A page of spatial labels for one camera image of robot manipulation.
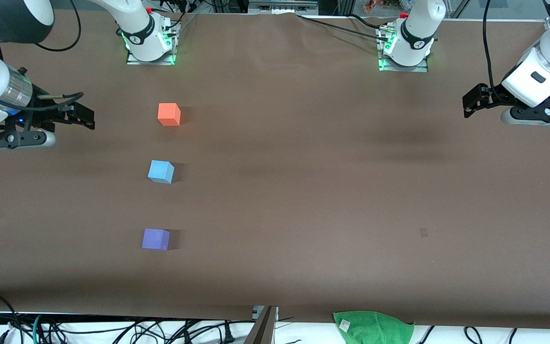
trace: green towel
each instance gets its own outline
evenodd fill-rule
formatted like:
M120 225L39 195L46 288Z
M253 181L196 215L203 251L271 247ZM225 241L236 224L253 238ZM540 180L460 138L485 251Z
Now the green towel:
M377 312L334 313L347 344L409 344L414 325Z

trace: white tag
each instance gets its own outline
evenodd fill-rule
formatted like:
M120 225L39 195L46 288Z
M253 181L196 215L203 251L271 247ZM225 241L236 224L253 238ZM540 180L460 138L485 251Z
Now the white tag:
M351 322L348 322L347 320L343 319L341 320L341 325L338 326L343 332L347 333L347 330L349 330L349 325L351 325Z

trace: foam block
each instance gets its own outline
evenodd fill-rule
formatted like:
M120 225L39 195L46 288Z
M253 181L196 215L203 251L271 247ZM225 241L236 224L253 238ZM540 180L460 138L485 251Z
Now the foam block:
M162 125L179 126L181 118L180 107L175 103L161 103L159 104L159 121Z
M168 250L169 231L164 229L146 229L141 248L146 248L147 250Z
M155 183L170 184L173 180L173 172L175 167L168 161L153 160L150 164L148 178Z

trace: brown table surface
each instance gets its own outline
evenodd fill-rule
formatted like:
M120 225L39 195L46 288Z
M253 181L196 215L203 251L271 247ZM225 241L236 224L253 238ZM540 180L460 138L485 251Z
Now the brown table surface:
M44 44L66 46L74 15L56 16ZM96 118L0 152L0 293L17 309L550 327L550 127L463 118L487 81L480 22L443 22L430 72L403 74L378 70L373 40L294 15L199 15L170 67L125 65L113 19L81 18L69 52L4 45ZM543 26L488 30L499 80ZM159 124L160 102L182 126ZM151 159L177 182L151 182ZM179 248L142 249L144 228Z

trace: orange cube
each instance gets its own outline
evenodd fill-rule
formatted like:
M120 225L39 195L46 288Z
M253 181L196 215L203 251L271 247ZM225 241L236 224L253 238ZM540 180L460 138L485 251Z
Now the orange cube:
M175 103L159 104L159 121L166 127L179 126L181 117L180 107Z

